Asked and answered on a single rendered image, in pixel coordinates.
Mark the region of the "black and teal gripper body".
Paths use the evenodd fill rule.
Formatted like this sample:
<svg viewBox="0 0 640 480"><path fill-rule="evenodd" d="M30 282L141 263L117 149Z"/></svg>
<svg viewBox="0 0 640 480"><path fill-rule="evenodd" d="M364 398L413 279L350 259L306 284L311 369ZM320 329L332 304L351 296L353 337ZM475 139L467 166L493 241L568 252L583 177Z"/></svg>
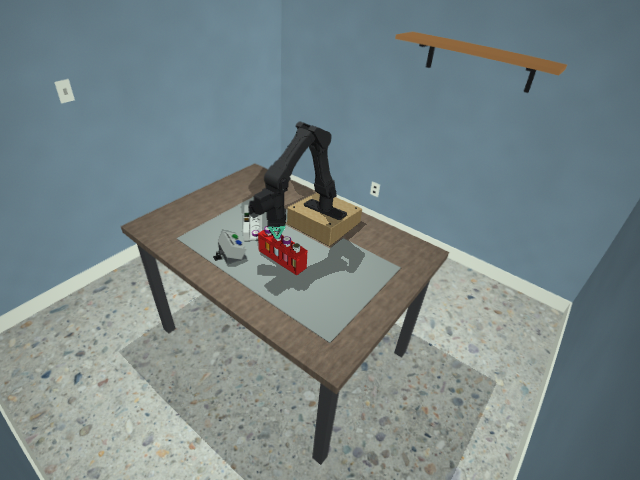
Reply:
<svg viewBox="0 0 640 480"><path fill-rule="evenodd" d="M276 220L268 220L268 227L285 226L285 224L286 224L286 209L284 209L284 206L281 206L280 208L275 207L273 209L276 209ZM279 224L280 224L280 226L279 226Z"/></svg>

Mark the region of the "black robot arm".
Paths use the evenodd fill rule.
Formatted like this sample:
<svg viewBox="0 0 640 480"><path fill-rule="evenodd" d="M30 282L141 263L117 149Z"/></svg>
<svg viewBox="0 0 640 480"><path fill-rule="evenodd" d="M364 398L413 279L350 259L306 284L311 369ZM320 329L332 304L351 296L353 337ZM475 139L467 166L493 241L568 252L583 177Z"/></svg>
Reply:
<svg viewBox="0 0 640 480"><path fill-rule="evenodd" d="M319 201L310 199L304 206L341 220L347 216L347 212L333 207L333 198L337 197L337 194L327 154L331 133L300 121L296 127L298 130L287 149L265 173L266 188L254 195L253 202L249 202L249 215L254 219L267 212L267 220L276 220L276 209L273 208L284 206L284 192L288 191L292 171L309 147L315 169L314 188L320 194L320 198Z"/></svg>

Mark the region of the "pale grey flat mat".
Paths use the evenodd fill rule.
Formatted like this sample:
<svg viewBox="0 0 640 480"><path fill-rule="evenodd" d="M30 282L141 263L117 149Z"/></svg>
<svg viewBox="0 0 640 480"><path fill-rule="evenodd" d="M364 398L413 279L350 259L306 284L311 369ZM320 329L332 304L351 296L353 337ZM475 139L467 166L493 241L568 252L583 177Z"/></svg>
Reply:
<svg viewBox="0 0 640 480"><path fill-rule="evenodd" d="M342 238L331 248L285 225L282 235L307 251L307 268L295 275L243 240L244 205L253 197L177 239L331 343L401 267ZM235 233L247 259L227 264L218 253L222 231Z"/></svg>

